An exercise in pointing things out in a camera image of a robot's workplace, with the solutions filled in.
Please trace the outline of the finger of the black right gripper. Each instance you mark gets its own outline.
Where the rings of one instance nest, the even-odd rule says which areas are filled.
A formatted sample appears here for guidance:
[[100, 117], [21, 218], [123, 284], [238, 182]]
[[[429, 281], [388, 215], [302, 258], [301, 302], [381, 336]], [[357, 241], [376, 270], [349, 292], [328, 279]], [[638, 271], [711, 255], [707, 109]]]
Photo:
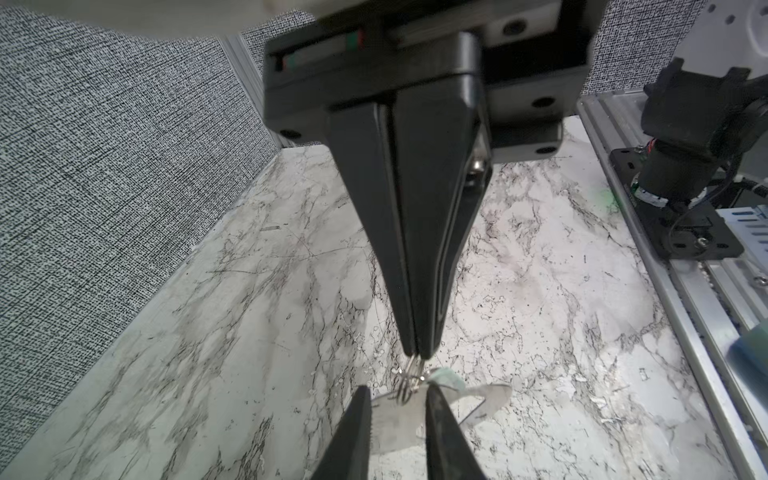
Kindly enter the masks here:
[[369, 102], [329, 115], [327, 143], [376, 255], [406, 355], [417, 353], [389, 107]]
[[416, 354], [431, 358], [450, 291], [451, 235], [481, 127], [482, 90], [457, 75], [401, 90], [394, 105], [400, 218]]

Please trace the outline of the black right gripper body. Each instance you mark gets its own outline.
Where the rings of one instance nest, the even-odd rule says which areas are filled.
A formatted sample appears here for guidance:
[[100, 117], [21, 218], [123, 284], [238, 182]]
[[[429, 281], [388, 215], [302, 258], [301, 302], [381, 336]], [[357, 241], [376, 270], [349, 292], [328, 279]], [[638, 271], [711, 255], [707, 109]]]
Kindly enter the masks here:
[[336, 2], [264, 50], [265, 124], [320, 141], [327, 113], [454, 75], [477, 78], [498, 163], [562, 144], [593, 58], [602, 1]]

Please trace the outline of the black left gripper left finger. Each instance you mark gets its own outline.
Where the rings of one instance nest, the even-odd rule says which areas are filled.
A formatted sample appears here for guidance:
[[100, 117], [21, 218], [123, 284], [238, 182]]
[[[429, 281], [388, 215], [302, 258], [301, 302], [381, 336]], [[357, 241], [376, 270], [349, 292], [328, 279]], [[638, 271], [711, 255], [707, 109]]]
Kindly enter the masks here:
[[368, 478], [372, 428], [371, 392], [359, 386], [311, 480]]

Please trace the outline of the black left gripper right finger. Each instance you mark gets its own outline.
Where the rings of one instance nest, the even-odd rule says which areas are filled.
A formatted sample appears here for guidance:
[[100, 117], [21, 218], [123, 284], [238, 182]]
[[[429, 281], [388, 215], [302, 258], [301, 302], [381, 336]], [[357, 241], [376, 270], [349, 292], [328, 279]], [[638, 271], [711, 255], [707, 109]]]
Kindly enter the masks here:
[[486, 479], [437, 385], [427, 389], [425, 430], [429, 480]]

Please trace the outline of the green capped key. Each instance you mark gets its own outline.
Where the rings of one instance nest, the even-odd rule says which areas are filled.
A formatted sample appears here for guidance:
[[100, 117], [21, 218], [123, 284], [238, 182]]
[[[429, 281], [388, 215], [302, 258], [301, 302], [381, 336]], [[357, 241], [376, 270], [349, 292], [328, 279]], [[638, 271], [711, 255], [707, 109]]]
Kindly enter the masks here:
[[462, 377], [448, 367], [431, 369], [426, 375], [426, 381], [458, 392], [466, 389], [466, 384]]

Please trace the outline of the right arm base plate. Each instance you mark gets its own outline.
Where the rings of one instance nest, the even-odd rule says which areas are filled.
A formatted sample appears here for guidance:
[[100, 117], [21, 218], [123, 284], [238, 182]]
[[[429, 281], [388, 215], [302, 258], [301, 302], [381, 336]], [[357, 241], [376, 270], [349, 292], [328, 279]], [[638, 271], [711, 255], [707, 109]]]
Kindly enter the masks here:
[[613, 150], [609, 162], [619, 178], [621, 191], [656, 256], [662, 260], [696, 261], [737, 258], [744, 246], [708, 201], [698, 203], [691, 213], [677, 213], [657, 207], [634, 196], [635, 179], [641, 169], [641, 154], [628, 148]]

